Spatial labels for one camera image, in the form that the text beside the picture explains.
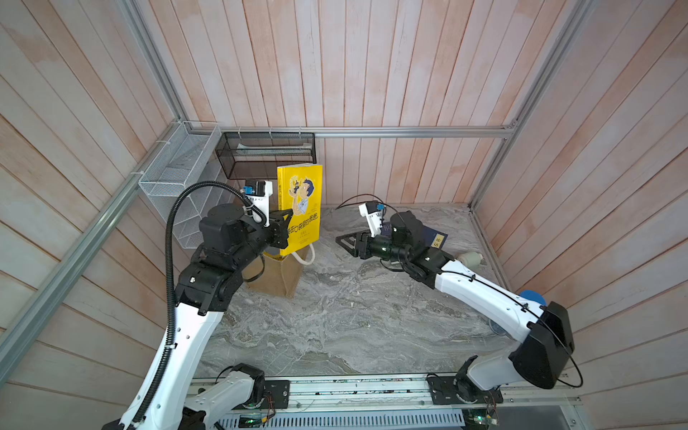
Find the yellow book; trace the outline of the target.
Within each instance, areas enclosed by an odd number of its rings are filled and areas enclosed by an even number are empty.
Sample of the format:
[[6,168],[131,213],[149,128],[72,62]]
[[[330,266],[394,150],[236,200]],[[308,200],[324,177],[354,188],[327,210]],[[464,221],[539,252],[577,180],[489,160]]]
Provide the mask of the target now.
[[323,166],[298,164],[277,168],[278,204],[280,211],[292,210],[288,226],[287,256],[319,240],[324,190]]

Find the brown canvas tote bag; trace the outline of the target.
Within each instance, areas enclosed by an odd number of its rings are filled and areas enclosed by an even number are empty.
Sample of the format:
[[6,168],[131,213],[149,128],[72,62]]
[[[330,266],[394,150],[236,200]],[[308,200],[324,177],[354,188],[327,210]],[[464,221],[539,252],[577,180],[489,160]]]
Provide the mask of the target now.
[[274,297],[293,298],[306,265],[315,261],[313,245],[284,258],[263,253],[242,272],[249,290]]

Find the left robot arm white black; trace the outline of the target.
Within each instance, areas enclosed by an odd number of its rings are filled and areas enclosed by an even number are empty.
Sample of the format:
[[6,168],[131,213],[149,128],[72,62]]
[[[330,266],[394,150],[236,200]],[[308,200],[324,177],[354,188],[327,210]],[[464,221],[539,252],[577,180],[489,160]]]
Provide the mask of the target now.
[[261,222],[222,204],[201,220],[204,241],[168,289],[165,338],[131,405],[107,429],[216,429],[233,408],[262,402],[264,373],[250,365],[193,398],[188,391],[211,335],[245,282],[244,270],[267,248],[287,247],[292,216],[274,211]]

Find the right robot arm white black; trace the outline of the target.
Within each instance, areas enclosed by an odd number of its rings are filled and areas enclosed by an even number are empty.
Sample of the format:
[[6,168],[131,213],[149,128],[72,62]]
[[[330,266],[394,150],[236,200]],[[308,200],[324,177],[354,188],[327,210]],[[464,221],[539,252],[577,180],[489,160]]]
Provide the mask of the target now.
[[366,260],[399,263],[410,278],[455,297],[500,326],[515,346],[493,355],[469,358],[457,372],[454,384],[469,403],[478,394],[508,383],[527,382],[551,390],[573,361],[575,345],[567,310],[518,296],[467,268],[444,250],[426,243],[424,225],[410,212],[392,216],[391,232],[384,235],[380,213],[361,213],[368,228],[338,236],[336,242],[349,254]]

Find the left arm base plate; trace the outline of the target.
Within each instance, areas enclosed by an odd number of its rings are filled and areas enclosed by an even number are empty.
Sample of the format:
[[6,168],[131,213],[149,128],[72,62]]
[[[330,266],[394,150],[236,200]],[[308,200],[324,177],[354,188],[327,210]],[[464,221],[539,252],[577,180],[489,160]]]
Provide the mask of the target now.
[[290,385],[288,379],[259,381],[254,385],[253,405],[258,410],[267,410],[270,405],[277,410],[285,410],[288,408]]

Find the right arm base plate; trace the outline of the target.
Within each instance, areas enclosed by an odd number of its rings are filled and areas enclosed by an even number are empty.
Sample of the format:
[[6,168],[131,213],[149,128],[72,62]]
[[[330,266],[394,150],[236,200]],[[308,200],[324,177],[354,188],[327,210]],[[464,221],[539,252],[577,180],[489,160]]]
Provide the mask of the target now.
[[435,405],[503,403],[499,389],[482,391],[466,376],[439,376],[427,374],[428,390]]

